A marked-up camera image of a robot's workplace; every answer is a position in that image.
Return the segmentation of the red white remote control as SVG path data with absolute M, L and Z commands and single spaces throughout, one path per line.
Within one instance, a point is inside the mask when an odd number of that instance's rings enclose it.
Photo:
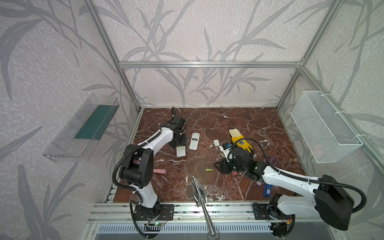
M 199 140 L 200 140 L 200 134 L 192 133 L 189 149 L 192 151 L 196 151 L 198 149 Z

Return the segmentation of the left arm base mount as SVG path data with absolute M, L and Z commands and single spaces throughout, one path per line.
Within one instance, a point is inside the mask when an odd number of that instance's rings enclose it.
M 145 208 L 141 205 L 136 205 L 133 214 L 136 221 L 149 221 L 152 219 L 160 221 L 172 221 L 175 213 L 175 205 L 159 204 L 153 208 Z

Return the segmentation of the white green-screen remote control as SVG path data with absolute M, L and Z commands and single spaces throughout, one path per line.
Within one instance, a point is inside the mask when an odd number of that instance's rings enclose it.
M 186 156 L 186 146 L 178 146 L 176 147 L 176 151 L 178 158 L 183 158 Z

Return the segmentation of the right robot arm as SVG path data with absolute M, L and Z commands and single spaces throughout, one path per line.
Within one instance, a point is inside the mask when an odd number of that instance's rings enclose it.
M 294 216 L 321 219 L 329 226 L 346 231 L 351 215 L 367 203 L 367 196 L 360 189 L 341 184 L 333 177 L 308 177 L 278 169 L 269 155 L 255 161 L 251 154 L 234 148 L 214 167 L 222 174 L 242 173 L 248 179 L 266 187 L 280 187 L 294 196 L 275 194 L 268 204 L 253 204 L 256 219 L 290 220 Z

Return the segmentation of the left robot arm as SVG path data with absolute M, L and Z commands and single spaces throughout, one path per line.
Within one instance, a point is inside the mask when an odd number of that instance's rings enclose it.
M 154 174 L 154 157 L 165 146 L 175 149 L 187 144 L 184 133 L 186 120 L 172 115 L 172 118 L 159 124 L 157 132 L 145 141 L 126 147 L 112 173 L 112 182 L 121 189 L 134 192 L 139 198 L 138 207 L 152 211 L 160 210 L 160 200 L 151 183 Z

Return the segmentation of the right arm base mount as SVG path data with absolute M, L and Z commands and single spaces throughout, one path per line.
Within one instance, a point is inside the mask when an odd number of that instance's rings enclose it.
M 252 209 L 254 213 L 255 220 L 265 220 L 265 221 L 281 221 L 289 222 L 293 221 L 295 218 L 293 215 L 285 215 L 281 212 L 277 206 L 271 205 L 269 203 L 253 203 Z

